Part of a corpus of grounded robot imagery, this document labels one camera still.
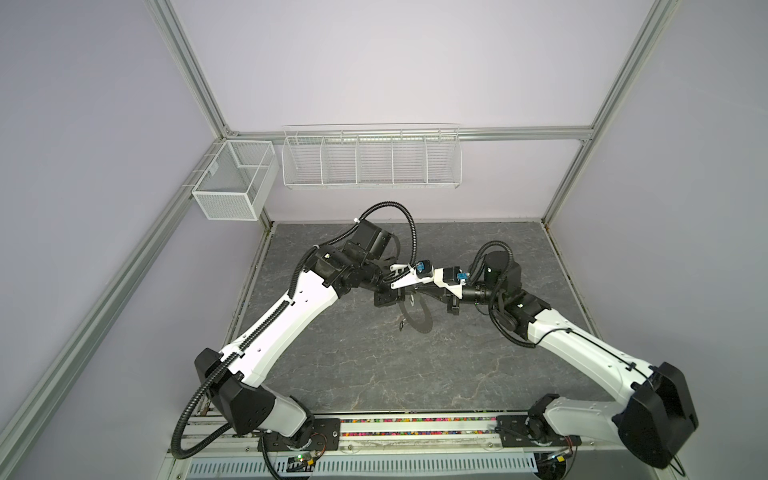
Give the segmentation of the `grey perforated ring disc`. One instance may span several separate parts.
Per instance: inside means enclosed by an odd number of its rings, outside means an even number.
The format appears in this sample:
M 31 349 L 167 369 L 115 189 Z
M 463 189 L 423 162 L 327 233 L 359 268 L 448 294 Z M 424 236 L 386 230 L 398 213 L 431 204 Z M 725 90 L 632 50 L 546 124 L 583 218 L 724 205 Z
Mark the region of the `grey perforated ring disc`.
M 432 314 L 419 293 L 406 294 L 404 300 L 398 302 L 397 305 L 401 319 L 406 320 L 406 325 L 421 334 L 428 334 L 432 331 L 434 325 Z

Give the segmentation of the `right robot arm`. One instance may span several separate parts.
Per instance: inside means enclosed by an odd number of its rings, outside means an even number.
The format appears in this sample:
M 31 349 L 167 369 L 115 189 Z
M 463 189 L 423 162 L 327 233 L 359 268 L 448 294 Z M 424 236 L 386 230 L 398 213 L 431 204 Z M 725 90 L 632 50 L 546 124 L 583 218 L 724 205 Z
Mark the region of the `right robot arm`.
M 486 243 L 468 270 L 436 268 L 427 260 L 405 270 L 397 287 L 439 299 L 452 312 L 463 303 L 486 306 L 494 327 L 512 344 L 555 354 L 610 397 L 582 401 L 546 394 L 514 433 L 539 445 L 574 436 L 619 444 L 653 468 L 684 471 L 678 454 L 699 420 L 683 372 L 609 345 L 526 291 L 507 244 Z

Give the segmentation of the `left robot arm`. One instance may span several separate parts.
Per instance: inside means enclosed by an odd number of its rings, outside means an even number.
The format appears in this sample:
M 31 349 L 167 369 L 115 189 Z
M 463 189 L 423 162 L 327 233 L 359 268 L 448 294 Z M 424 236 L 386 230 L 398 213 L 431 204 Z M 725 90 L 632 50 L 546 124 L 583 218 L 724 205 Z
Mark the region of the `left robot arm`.
M 356 288 L 373 292 L 377 307 L 401 299 L 394 287 L 407 267 L 390 269 L 392 259 L 382 257 L 392 235 L 368 221 L 383 208 L 399 210 L 408 221 L 410 237 L 417 237 L 410 212 L 400 203 L 379 202 L 344 233 L 312 246 L 299 260 L 285 294 L 244 334 L 220 351 L 204 349 L 195 366 L 201 385 L 185 406 L 171 437 L 170 452 L 187 459 L 202 451 L 228 430 L 238 435 L 270 431 L 287 444 L 302 448 L 314 431 L 312 413 L 298 400 L 280 395 L 263 382 L 276 360 L 320 313 Z M 203 398 L 209 398 L 226 423 L 196 445 L 182 445 L 184 430 Z

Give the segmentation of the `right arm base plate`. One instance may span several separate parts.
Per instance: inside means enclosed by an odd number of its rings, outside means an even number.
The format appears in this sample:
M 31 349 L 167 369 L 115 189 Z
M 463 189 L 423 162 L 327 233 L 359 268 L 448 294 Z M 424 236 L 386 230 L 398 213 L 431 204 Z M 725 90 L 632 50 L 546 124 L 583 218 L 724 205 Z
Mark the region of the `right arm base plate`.
M 499 435 L 503 447 L 577 447 L 582 445 L 579 436 L 557 434 L 542 417 L 526 414 L 496 416 L 494 431 Z

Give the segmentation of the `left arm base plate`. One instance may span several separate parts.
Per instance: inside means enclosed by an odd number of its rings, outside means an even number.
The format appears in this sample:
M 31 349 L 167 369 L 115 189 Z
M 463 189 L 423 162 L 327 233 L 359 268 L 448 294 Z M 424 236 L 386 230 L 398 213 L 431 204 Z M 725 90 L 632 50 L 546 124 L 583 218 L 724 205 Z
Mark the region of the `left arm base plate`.
M 339 448 L 340 438 L 341 419 L 338 417 L 310 419 L 290 437 L 276 432 L 267 432 L 261 436 L 269 452 L 336 451 Z

